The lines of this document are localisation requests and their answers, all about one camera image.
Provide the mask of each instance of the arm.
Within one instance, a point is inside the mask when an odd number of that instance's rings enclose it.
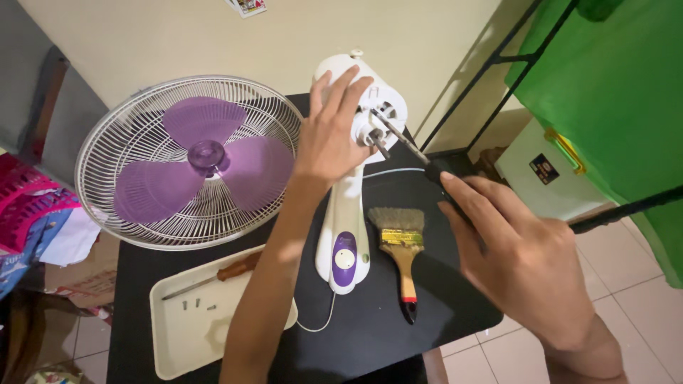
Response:
[[[474,224],[439,203],[462,274],[541,340],[550,381],[626,383],[619,344],[588,297],[569,226],[536,217],[511,189],[487,179],[443,172],[441,181]]]
[[[240,299],[225,342],[220,383],[265,383],[285,327],[306,236],[327,190],[374,151],[351,141],[358,101],[372,83],[349,86],[357,66],[332,86],[325,105],[327,72],[311,87],[311,113],[301,126],[298,156],[277,222]]]

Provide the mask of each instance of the gold brush ferrule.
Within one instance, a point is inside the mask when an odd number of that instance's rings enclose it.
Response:
[[[418,231],[382,230],[380,241],[384,244],[422,246],[422,233]]]

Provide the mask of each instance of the purple fan blade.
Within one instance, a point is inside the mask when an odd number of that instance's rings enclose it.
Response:
[[[294,165],[292,153],[278,139],[245,137],[225,144],[229,166],[219,172],[241,210],[259,210],[277,199]]]
[[[180,146],[190,147],[203,140],[223,145],[247,119],[247,112],[235,104],[213,97],[190,97],[164,112],[164,128]]]
[[[154,223],[180,212],[201,189],[204,177],[188,162],[135,161],[116,178],[114,210],[131,223]]]

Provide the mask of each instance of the cardboard box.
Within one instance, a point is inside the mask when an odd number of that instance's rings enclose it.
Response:
[[[84,261],[65,267],[45,264],[45,293],[68,297],[80,308],[112,303],[119,244],[102,231]]]

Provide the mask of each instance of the fan power cord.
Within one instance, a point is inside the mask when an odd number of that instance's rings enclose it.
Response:
[[[371,178],[374,176],[379,176],[383,174],[392,174],[393,172],[404,172],[404,171],[418,171],[418,172],[424,172],[424,168],[397,168],[397,169],[389,169],[387,171],[381,171],[381,172],[376,172],[374,174],[369,174],[363,176],[363,178]]]
[[[337,293],[334,292],[334,295],[332,296],[332,305],[330,305],[330,316],[327,318],[327,323],[325,323],[325,325],[323,325],[322,328],[320,328],[320,329],[308,329],[308,328],[304,327],[303,325],[301,325],[301,323],[298,321],[298,319],[296,320],[296,324],[299,324],[299,327],[303,328],[304,331],[308,331],[308,332],[320,332],[320,331],[322,331],[330,323],[330,319],[332,318],[332,310],[335,309],[335,299],[336,298],[337,298]]]

